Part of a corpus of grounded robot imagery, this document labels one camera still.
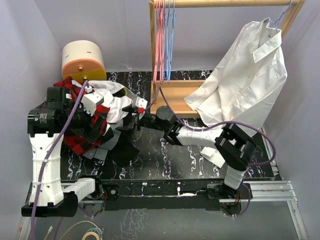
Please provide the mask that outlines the black garment in pile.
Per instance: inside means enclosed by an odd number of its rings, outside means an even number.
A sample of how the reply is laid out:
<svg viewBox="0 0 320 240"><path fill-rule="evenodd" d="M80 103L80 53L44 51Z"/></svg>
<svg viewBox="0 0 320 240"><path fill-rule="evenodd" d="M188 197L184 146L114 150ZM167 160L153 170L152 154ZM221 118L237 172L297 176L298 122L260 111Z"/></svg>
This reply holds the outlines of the black garment in pile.
<svg viewBox="0 0 320 240"><path fill-rule="evenodd" d="M116 125L121 126L123 121L121 120ZM77 156L83 156L87 151L97 148L98 146L106 143L113 136L113 130L110 129L111 125L105 123L103 124L102 135L95 140L85 140L80 136L67 136L63 137L64 143L73 151ZM111 160L115 161L121 167L125 167L129 164L131 160L133 160L140 151L129 141L129 137L124 133L120 132L120 137L112 150L109 150L106 158L111 158Z"/></svg>

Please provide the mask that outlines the green laundry basket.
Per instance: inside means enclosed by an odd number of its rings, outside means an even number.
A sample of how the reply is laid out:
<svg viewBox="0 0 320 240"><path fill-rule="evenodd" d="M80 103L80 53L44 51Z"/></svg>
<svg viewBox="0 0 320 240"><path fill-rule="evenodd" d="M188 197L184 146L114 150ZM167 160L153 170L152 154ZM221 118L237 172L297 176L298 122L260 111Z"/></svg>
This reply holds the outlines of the green laundry basket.
<svg viewBox="0 0 320 240"><path fill-rule="evenodd" d="M127 95L128 95L128 91L126 88L122 88L116 93L116 96L119 98L127 96Z"/></svg>

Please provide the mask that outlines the white shirt on hanger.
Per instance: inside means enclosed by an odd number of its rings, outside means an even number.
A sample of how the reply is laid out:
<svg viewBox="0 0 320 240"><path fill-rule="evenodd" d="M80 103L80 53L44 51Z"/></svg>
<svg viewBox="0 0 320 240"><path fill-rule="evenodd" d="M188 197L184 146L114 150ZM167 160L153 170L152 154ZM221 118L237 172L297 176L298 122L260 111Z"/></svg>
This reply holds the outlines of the white shirt on hanger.
<svg viewBox="0 0 320 240"><path fill-rule="evenodd" d="M184 98L210 127L236 121L260 129L286 80L282 32L270 19L251 21L205 82Z"/></svg>

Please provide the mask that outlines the grey garment in pile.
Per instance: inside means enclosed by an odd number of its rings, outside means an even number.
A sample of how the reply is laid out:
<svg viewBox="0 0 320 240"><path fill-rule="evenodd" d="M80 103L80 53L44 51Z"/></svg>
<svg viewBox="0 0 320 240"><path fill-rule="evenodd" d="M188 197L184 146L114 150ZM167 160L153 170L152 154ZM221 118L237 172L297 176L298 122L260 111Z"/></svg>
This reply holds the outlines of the grey garment in pile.
<svg viewBox="0 0 320 240"><path fill-rule="evenodd" d="M119 125L112 124L110 127L110 129L112 129L112 132L114 134L114 136L110 140L108 140L107 142L101 144L96 148L90 149L89 151L84 153L82 156L90 160L92 158L95 158L98 160L104 160L108 154L108 151L111 151L119 141L121 132L116 130L116 127L119 127Z"/></svg>

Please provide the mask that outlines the blue hanger holding shirt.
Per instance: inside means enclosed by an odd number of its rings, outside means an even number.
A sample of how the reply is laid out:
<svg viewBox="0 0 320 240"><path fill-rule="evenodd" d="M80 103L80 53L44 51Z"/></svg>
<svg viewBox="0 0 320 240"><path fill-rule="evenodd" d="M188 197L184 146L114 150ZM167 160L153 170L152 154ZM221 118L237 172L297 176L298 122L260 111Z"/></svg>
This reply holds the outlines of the blue hanger holding shirt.
<svg viewBox="0 0 320 240"><path fill-rule="evenodd" d="M281 23L282 19L284 18L285 14L286 14L286 13L288 12L288 10L291 8L292 4L293 4L293 0L290 0L290 3L289 3L289 5L288 5L288 7L285 9L285 11L283 11L283 12L281 13L281 15L279 16L279 18L278 18L276 21L272 21L271 19L268 20L272 25L275 26L275 29L276 29L277 33L280 32L280 28L279 28L280 23Z"/></svg>

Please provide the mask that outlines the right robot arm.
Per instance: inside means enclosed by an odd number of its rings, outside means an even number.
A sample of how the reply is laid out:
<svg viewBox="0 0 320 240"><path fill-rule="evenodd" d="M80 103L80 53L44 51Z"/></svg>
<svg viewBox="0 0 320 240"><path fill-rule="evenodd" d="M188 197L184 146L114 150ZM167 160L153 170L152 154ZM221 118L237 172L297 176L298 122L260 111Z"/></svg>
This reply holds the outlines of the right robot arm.
<svg viewBox="0 0 320 240"><path fill-rule="evenodd" d="M240 184L250 160L256 151L256 144L240 127L227 123L221 129L205 130L200 127L187 127L168 106L161 106L156 114L142 114L142 108L135 108L127 126L116 129L131 134L141 127L163 132L163 138L171 145L198 145L217 150L227 164L227 172L222 184L211 190L213 196L236 199L241 192Z"/></svg>

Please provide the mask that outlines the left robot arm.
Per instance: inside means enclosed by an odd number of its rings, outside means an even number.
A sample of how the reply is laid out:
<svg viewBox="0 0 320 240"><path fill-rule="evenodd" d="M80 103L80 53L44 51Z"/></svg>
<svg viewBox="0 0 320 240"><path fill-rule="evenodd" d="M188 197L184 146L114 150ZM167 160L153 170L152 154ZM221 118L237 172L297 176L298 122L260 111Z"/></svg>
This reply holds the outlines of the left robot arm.
<svg viewBox="0 0 320 240"><path fill-rule="evenodd" d="M98 130L91 120L104 97L89 86L72 93L66 87L49 87L44 103L27 116L27 133L32 147L33 177L25 205L24 217L73 217L86 196L93 200L103 195L103 187L92 177L68 186L61 183L61 147L67 129L92 140Z"/></svg>

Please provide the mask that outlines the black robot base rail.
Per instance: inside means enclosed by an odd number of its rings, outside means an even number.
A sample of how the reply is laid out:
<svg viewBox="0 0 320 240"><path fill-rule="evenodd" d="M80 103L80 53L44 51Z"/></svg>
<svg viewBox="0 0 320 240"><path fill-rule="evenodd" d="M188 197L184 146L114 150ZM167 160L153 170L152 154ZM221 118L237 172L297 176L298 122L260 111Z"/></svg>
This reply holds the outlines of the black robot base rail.
<svg viewBox="0 0 320 240"><path fill-rule="evenodd" d="M101 204L105 211L127 209L205 209L219 211L222 205L240 204L251 200L253 194L248 183L238 190L223 186L222 179L153 179L102 180L102 196L85 198L84 205Z"/></svg>

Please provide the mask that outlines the red black plaid shirt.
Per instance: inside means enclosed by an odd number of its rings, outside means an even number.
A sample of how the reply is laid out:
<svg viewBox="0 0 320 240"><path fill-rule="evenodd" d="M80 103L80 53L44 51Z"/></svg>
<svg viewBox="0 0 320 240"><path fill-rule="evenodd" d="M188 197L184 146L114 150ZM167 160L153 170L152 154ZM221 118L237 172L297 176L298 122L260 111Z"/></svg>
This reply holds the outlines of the red black plaid shirt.
<svg viewBox="0 0 320 240"><path fill-rule="evenodd" d="M93 111L85 110L83 100L90 94L96 98L98 92L95 90L81 92L82 86L82 83L74 81L71 76L53 85L53 90L59 92L60 98L52 104L58 109L55 114L55 123L60 128L71 115L73 107L76 107L64 133L63 141L78 156L101 146L114 137L113 130L107 122L110 108L99 103L95 105Z"/></svg>

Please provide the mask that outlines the aluminium frame rail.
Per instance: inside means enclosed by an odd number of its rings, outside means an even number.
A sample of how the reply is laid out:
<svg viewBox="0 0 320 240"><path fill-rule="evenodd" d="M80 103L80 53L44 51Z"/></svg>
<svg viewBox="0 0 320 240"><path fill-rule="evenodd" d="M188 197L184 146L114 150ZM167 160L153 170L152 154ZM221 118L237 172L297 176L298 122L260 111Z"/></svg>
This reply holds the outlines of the aluminium frame rail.
<svg viewBox="0 0 320 240"><path fill-rule="evenodd" d="M62 186L67 187L70 183L74 183L74 182L75 181L63 181ZM98 198L100 198L103 195L103 191L100 186L101 180L97 180L96 183L97 183L97 187L95 188L95 190L96 190L96 193L98 194ZM305 226L298 208L298 200L296 198L296 194L294 192L293 186L290 181L284 181L284 180L255 181L253 179L249 179L244 181L243 183L248 183L250 185L250 189L252 193L252 199L246 200L244 202L287 202L298 238L300 240L308 239L308 234L305 229ZM81 207L84 207L85 205L82 204L81 201L79 202L79 204ZM241 213L245 212L244 209L240 209L239 212L236 212L235 205L229 205L229 204L226 204L226 205L227 206L225 207L225 209L227 210L227 213L230 217L235 218L239 216Z"/></svg>

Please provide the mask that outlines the wooden clothes rack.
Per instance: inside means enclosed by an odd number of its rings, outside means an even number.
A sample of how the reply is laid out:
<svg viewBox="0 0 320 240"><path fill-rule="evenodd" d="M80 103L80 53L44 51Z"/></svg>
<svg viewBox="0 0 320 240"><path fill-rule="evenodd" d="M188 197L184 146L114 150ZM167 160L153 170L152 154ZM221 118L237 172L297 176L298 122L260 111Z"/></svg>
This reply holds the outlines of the wooden clothes rack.
<svg viewBox="0 0 320 240"><path fill-rule="evenodd" d="M265 7L265 6L288 6L283 20L279 21L281 35L284 38L303 7L304 0L150 0L150 40L152 55L152 77L156 79L156 67L160 59L158 53L159 37L157 27L158 9L161 11L168 8L217 8L217 7ZM173 83L161 83L159 80L151 81L150 96L154 101L150 112L155 114L157 109L165 104L171 106L174 113L183 119L198 119L200 115L192 110L184 101L184 98L197 90L204 80L174 80Z"/></svg>

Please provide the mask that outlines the cream cylindrical drum toy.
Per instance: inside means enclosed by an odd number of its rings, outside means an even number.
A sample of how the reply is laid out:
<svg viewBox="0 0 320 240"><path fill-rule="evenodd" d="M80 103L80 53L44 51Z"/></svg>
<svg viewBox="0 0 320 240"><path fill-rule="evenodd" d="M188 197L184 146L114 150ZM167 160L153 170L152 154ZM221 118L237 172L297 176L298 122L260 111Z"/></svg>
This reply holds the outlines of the cream cylindrical drum toy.
<svg viewBox="0 0 320 240"><path fill-rule="evenodd" d="M66 44L62 50L61 75L63 79L102 81L107 79L104 59L97 44L88 40L76 40Z"/></svg>

